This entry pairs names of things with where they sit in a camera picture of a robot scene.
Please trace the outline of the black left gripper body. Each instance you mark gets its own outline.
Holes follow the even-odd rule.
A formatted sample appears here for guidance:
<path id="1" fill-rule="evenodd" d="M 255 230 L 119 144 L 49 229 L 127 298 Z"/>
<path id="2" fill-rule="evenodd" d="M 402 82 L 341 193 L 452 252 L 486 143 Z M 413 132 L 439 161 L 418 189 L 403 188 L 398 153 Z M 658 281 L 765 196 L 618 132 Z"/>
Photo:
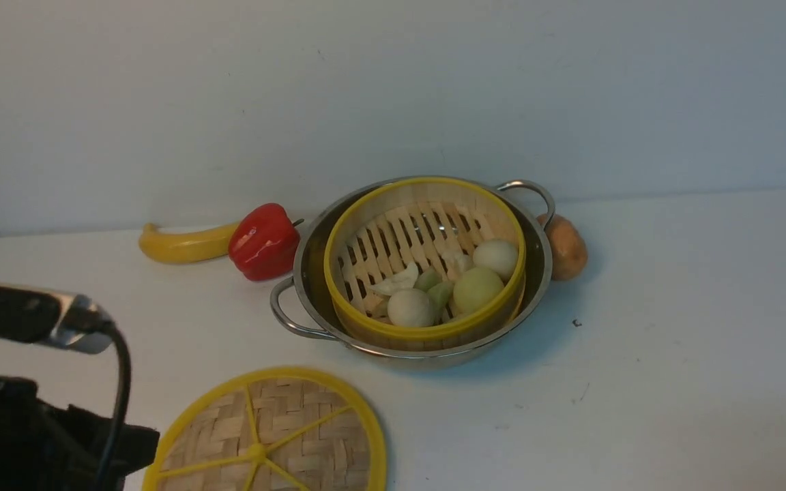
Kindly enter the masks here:
<path id="1" fill-rule="evenodd" d="M 125 425 L 100 484 L 97 469 L 112 420 L 37 396 L 35 381 L 0 376 L 0 490 L 121 490 L 149 466 L 161 435 Z"/>

